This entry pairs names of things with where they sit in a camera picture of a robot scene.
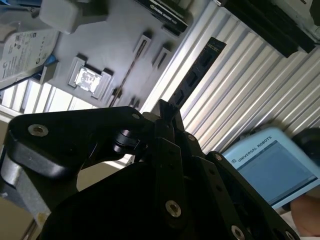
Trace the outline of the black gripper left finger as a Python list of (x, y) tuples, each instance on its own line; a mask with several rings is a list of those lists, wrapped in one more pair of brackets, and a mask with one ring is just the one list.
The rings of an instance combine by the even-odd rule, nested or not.
[[(173, 125), (179, 108), (160, 100), (145, 113), (125, 106), (18, 116), (7, 132), (7, 183), (40, 218), (81, 192), (81, 170), (125, 154), (136, 156), (134, 164), (175, 164), (183, 171)], [(180, 208), (188, 203), (184, 180), (181, 188), (184, 194), (174, 189), (177, 201), (169, 200), (165, 207), (174, 218), (186, 220)]]

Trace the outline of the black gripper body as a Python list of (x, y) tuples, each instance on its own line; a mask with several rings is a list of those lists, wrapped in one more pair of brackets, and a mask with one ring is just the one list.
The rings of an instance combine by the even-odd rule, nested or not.
[(180, 204), (179, 220), (168, 213), (177, 201), (184, 175), (180, 165), (132, 164), (55, 208), (40, 233), (41, 240), (223, 240), (225, 227)]

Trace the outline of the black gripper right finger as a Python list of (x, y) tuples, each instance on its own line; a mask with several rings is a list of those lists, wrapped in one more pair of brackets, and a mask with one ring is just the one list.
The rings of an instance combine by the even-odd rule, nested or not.
[(187, 195), (201, 240), (298, 240), (295, 231), (218, 152), (204, 154), (185, 131), (179, 110), (172, 123), (181, 149)]

